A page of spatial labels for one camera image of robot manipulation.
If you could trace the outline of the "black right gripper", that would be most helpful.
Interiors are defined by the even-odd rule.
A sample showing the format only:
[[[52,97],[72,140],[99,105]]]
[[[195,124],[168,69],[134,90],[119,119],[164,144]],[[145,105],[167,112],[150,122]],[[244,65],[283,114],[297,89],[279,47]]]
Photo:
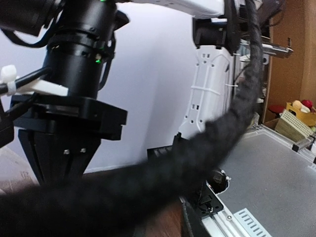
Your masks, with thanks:
[[[115,55],[115,30],[128,23],[113,0],[68,0],[47,43],[43,79],[68,89],[41,95],[15,125],[39,182],[81,177],[101,144],[117,141],[127,111],[97,100]]]

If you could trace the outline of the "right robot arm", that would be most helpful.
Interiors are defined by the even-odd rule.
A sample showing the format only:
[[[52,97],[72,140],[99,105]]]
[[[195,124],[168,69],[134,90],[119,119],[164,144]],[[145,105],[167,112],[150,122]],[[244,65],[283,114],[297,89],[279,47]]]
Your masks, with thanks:
[[[234,56],[240,45],[237,0],[156,0],[193,18],[197,49],[190,100],[177,137],[187,139],[226,111]],[[127,112],[97,100],[115,56],[116,30],[129,23],[115,0],[3,0],[0,29],[14,44],[46,48],[43,66],[18,77],[0,73],[0,93],[11,97],[0,113],[0,144],[14,128],[38,181],[83,175],[103,139],[117,141]]]

